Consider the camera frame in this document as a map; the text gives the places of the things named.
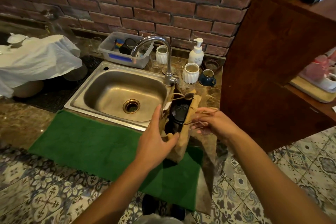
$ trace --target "drain strainer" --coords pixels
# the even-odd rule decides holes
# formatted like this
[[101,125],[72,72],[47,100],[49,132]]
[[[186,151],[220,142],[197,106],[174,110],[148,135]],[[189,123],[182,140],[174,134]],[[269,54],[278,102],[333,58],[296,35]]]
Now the drain strainer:
[[124,103],[124,112],[135,113],[140,109],[140,103],[136,99],[129,99]]

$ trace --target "sink basin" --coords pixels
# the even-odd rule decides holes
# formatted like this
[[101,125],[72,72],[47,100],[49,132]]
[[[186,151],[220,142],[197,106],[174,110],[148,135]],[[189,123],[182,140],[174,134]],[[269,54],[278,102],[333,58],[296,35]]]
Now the sink basin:
[[164,75],[103,61],[65,108],[144,131],[172,90]]

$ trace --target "faucet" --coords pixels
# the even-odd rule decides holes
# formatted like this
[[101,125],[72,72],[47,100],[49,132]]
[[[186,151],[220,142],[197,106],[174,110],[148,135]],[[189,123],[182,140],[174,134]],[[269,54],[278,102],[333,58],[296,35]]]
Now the faucet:
[[173,76],[171,72],[171,46],[166,39],[158,35],[147,36],[141,39],[140,42],[134,47],[134,49],[131,52],[131,56],[134,57],[142,45],[152,41],[159,42],[167,48],[167,69],[165,73],[165,85],[173,86],[175,83],[178,83],[179,78]]

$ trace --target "wooden cabinet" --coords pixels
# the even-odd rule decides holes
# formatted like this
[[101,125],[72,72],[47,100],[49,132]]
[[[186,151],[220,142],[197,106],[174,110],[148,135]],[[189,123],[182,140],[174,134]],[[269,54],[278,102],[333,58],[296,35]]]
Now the wooden cabinet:
[[229,49],[220,109],[265,151],[336,125],[336,103],[318,103],[288,84],[336,46],[336,22],[322,4],[316,12],[298,0],[252,0]]

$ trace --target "green towel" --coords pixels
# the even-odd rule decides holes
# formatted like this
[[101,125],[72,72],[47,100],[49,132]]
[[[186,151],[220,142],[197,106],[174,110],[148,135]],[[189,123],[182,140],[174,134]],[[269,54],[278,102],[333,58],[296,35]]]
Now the green towel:
[[[134,159],[140,135],[61,110],[29,152],[114,181]],[[165,159],[149,173],[140,191],[195,210],[202,158],[201,149],[188,147],[178,164]]]

